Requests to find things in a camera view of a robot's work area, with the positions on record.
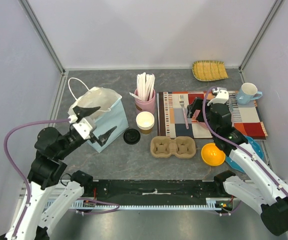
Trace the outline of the pink polka dot plate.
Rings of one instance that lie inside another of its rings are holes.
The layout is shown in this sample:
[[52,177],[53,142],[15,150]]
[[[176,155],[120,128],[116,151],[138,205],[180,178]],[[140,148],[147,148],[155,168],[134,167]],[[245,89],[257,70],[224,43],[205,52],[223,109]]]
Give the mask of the pink polka dot plate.
[[193,118],[196,119],[197,123],[203,128],[207,129],[207,126],[204,122],[202,110],[196,110],[193,114]]

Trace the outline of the light blue paper bag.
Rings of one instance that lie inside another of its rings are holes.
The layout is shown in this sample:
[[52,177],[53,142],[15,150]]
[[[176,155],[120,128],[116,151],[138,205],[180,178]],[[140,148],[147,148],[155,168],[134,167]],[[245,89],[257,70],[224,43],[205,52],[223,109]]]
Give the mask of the light blue paper bag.
[[75,106],[80,106],[83,108],[101,107],[92,115],[85,117],[85,119],[88,121],[92,120],[96,124],[96,129],[93,131],[93,134],[98,137],[112,127],[117,127],[110,135],[104,146],[100,146],[97,143],[91,143],[90,141],[87,141],[90,146],[92,146],[98,153],[100,153],[129,127],[125,110],[121,101],[122,96],[110,88],[88,88],[88,86],[80,79],[74,79],[83,84],[83,86],[86,88],[86,91],[84,94],[75,96],[72,89],[69,88],[69,91],[72,97],[75,99],[75,102],[69,107],[68,115],[75,115],[73,112],[73,108]]

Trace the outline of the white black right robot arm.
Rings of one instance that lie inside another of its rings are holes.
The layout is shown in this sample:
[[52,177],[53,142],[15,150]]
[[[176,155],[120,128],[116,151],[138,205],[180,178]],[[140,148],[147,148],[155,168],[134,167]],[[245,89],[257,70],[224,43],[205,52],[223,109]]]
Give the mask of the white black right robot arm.
[[255,186],[244,183],[230,171],[215,176],[213,191],[219,197],[237,197],[260,215],[275,236],[288,231],[288,184],[258,156],[247,138],[232,126],[231,113],[224,103],[195,98],[187,107],[188,118],[199,111],[197,120],[206,124],[215,145],[237,163]]

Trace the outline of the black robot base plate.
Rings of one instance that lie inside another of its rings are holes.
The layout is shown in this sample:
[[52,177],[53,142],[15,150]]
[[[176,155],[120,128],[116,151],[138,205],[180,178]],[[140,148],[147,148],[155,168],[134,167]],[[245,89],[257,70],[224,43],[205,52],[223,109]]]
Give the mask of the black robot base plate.
[[231,199],[214,181],[202,180],[94,180],[82,197],[119,205],[202,204],[207,198]]

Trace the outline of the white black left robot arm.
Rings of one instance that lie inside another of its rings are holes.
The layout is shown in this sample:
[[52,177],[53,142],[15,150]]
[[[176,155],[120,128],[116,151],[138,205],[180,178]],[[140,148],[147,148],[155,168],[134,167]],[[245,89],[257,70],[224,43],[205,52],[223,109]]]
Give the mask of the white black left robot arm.
[[42,129],[35,143],[36,157],[30,172],[24,177],[26,193],[20,211],[9,231],[0,240],[48,240],[60,219],[81,196],[93,192],[93,177],[82,171],[71,175],[58,198],[45,208],[46,203],[59,183],[67,165],[64,158],[79,148],[84,142],[91,141],[103,146],[116,127],[104,134],[95,136],[96,125],[86,118],[100,108],[73,108],[75,113],[62,122],[69,122],[69,131],[62,135],[54,127]]

